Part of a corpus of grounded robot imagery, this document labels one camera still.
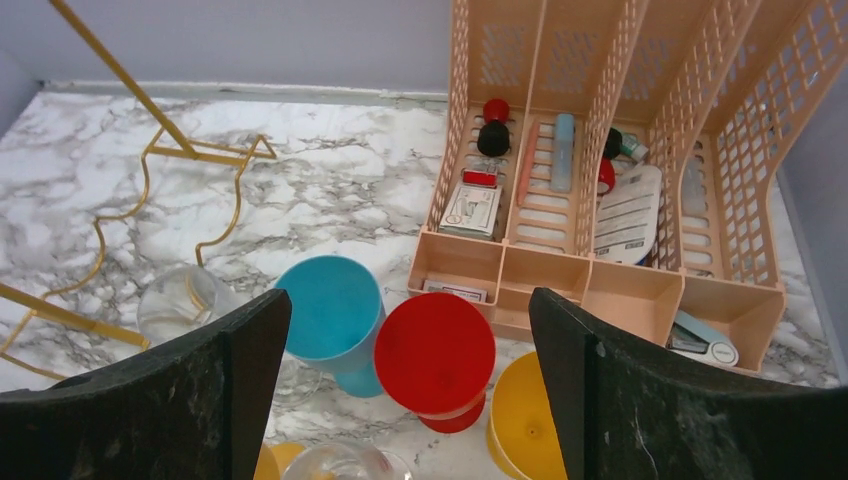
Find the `white marble table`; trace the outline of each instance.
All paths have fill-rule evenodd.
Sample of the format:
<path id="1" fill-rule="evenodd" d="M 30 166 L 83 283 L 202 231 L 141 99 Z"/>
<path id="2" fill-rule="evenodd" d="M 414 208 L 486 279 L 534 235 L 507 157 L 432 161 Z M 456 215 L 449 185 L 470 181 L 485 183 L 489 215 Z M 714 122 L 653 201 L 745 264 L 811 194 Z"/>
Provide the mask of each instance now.
<path id="1" fill-rule="evenodd" d="M 257 295 L 295 262 L 337 253 L 365 264 L 391 311 L 406 298 L 416 235 L 424 221 L 445 141 L 444 109 L 236 101 L 159 102 L 194 138 L 244 144 L 263 132 L 280 154 L 255 161 L 242 179 L 238 229 L 205 250 L 209 270 L 236 291 Z M 138 155 L 158 125 L 133 99 L 39 94 L 0 141 L 0 281 L 32 294 L 82 278 L 95 257 L 97 212 L 131 208 L 141 190 Z M 234 169 L 150 158 L 153 188 L 141 213 L 105 225 L 104 268 L 56 303 L 129 328 L 141 290 L 194 258 L 215 238 L 234 204 Z M 784 382 L 837 380 L 779 192 L 772 214 L 789 293 L 763 374 Z M 0 341 L 25 309 L 0 300 Z M 134 353 L 81 332 L 34 320 L 11 353 L 76 374 Z M 500 371 L 532 346 L 498 341 Z M 0 360 L 0 391 L 51 382 Z M 386 396 L 349 397 L 330 381 L 312 400 L 274 406 L 270 443 L 332 438 L 375 442 L 398 453 L 421 478 L 506 478 L 489 459 L 485 422 L 460 434 L 429 431 Z"/>

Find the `gold wire stand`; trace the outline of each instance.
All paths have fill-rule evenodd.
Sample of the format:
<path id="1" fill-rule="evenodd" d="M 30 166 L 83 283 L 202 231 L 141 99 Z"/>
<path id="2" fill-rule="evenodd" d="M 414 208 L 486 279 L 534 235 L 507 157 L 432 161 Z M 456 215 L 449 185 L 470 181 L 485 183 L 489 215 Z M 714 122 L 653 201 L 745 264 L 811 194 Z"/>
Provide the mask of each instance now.
<path id="1" fill-rule="evenodd" d="M 241 213 L 241 176 L 247 168 L 248 163 L 253 158 L 267 158 L 267 159 L 276 159 L 277 155 L 274 153 L 274 149 L 268 143 L 268 140 L 264 135 L 258 134 L 254 139 L 253 143 L 249 148 L 238 148 L 227 145 L 218 145 L 214 143 L 201 142 L 198 140 L 191 140 L 187 138 L 183 133 L 177 128 L 177 126 L 165 116 L 165 114 L 153 103 L 153 100 L 141 89 L 141 87 L 135 82 L 135 80 L 127 73 L 126 70 L 115 60 L 111 53 L 106 50 L 106 47 L 103 46 L 102 43 L 94 36 L 91 30 L 80 20 L 79 17 L 71 10 L 71 8 L 63 1 L 63 0 L 50 0 L 50 3 L 54 8 L 59 12 L 62 17 L 71 25 L 71 27 L 76 30 L 76 32 L 85 40 L 85 42 L 94 50 L 104 63 L 106 63 L 110 69 L 115 73 L 115 75 L 121 79 L 124 85 L 135 95 L 139 102 L 147 108 L 153 117 L 159 122 L 162 126 L 156 135 L 153 136 L 153 139 L 148 143 L 147 147 L 141 153 L 141 170 L 144 173 L 144 189 L 141 193 L 141 198 L 139 198 L 138 203 L 128 212 L 123 213 L 121 215 L 99 215 L 94 217 L 94 222 L 92 222 L 92 226 L 94 227 L 95 232 L 97 232 L 97 239 L 100 242 L 100 249 L 97 255 L 97 260 L 94 262 L 91 270 L 88 272 L 88 275 L 83 277 L 82 280 L 74 283 L 73 285 L 58 288 L 54 290 L 50 290 L 41 297 L 34 297 L 27 293 L 24 293 L 20 290 L 12 288 L 6 284 L 0 283 L 0 297 L 7 298 L 15 303 L 23 305 L 25 307 L 29 307 L 31 310 L 24 315 L 21 321 L 18 323 L 17 327 L 12 331 L 6 341 L 0 346 L 0 358 L 5 359 L 15 365 L 23 367 L 31 372 L 44 375 L 46 377 L 62 380 L 65 378 L 64 375 L 61 375 L 57 372 L 46 370 L 43 368 L 36 367 L 28 362 L 25 362 L 17 357 L 14 357 L 8 353 L 9 348 L 15 342 L 15 339 L 23 331 L 24 327 L 32 320 L 33 317 L 40 317 L 47 321 L 57 323 L 59 325 L 64 325 L 66 327 L 74 328 L 77 330 L 83 330 L 91 333 L 95 333 L 107 338 L 112 338 L 114 340 L 118 340 L 130 345 L 135 345 L 140 348 L 141 351 L 146 350 L 150 346 L 150 342 L 144 338 L 140 333 L 133 332 L 131 330 L 127 330 L 122 327 L 118 327 L 115 325 L 109 325 L 107 323 L 98 322 L 95 320 L 91 320 L 83 317 L 77 313 L 71 312 L 67 309 L 58 307 L 49 303 L 47 301 L 48 298 L 63 295 L 75 290 L 82 288 L 86 283 L 88 283 L 94 276 L 100 271 L 100 267 L 103 266 L 103 260 L 106 257 L 106 239 L 103 235 L 103 230 L 100 228 L 101 222 L 104 221 L 119 221 L 125 220 L 133 215 L 137 214 L 141 207 L 144 205 L 144 202 L 147 201 L 147 196 L 150 193 L 150 172 L 147 168 L 147 155 L 148 154 L 156 154 L 163 155 L 166 157 L 177 157 L 184 158 L 187 160 L 194 160 L 200 162 L 207 163 L 216 163 L 219 165 L 228 165 L 233 167 L 238 167 L 238 171 L 236 172 L 234 185 L 235 185 L 235 195 L 236 195 L 236 206 L 233 211 L 232 220 L 230 220 L 229 226 L 224 232 L 216 239 L 200 242 L 194 248 L 195 258 L 197 260 L 197 264 L 203 267 L 203 255 L 202 249 L 203 247 L 211 247 L 223 242 L 229 235 L 232 233 L 233 229 L 235 229 L 236 223 L 238 222 L 239 214 Z M 179 148 L 175 148 L 172 146 L 164 146 L 159 144 L 159 139 L 162 137 L 162 134 L 165 132 L 174 139 Z M 263 144 L 267 151 L 257 151 L 257 147 L 259 144 Z M 212 150 L 215 153 L 209 153 L 207 151 L 198 151 L 197 148 L 203 148 L 205 150 Z"/>

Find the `blue cup base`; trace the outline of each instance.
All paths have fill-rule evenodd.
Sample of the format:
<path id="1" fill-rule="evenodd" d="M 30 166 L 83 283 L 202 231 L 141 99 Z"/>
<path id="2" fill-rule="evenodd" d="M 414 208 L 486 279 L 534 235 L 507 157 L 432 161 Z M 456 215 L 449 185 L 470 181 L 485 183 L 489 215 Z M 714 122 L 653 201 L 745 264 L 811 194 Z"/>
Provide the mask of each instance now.
<path id="1" fill-rule="evenodd" d="M 383 393 L 383 386 L 380 385 L 377 372 L 374 370 L 374 362 L 370 362 L 368 366 L 356 372 L 335 373 L 333 378 L 339 384 L 339 388 L 354 397 L 371 398 Z"/>

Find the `blue cup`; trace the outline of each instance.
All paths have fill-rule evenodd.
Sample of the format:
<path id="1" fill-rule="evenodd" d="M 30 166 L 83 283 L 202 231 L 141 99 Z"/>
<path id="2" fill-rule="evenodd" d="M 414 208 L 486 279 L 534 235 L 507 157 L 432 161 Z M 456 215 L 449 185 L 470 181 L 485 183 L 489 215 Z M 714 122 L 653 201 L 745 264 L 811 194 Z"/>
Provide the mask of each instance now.
<path id="1" fill-rule="evenodd" d="M 355 397 L 383 393 L 374 370 L 374 342 L 386 320 L 374 275 L 336 255 L 304 260 L 277 280 L 291 298 L 286 350 L 307 365 L 331 373 Z"/>

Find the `red cup base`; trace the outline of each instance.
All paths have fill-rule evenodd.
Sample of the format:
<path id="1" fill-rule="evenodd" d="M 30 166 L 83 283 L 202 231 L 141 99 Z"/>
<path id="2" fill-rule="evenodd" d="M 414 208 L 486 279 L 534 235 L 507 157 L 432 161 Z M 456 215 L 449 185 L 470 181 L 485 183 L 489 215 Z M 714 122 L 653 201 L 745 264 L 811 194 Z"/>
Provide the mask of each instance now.
<path id="1" fill-rule="evenodd" d="M 435 430 L 439 433 L 459 433 L 466 428 L 474 425 L 474 422 L 480 418 L 483 413 L 483 407 L 486 406 L 486 396 L 480 398 L 477 405 L 474 405 L 471 410 L 462 415 L 447 420 L 433 420 L 430 418 L 418 417 L 421 423 L 426 425 L 430 430 Z"/>

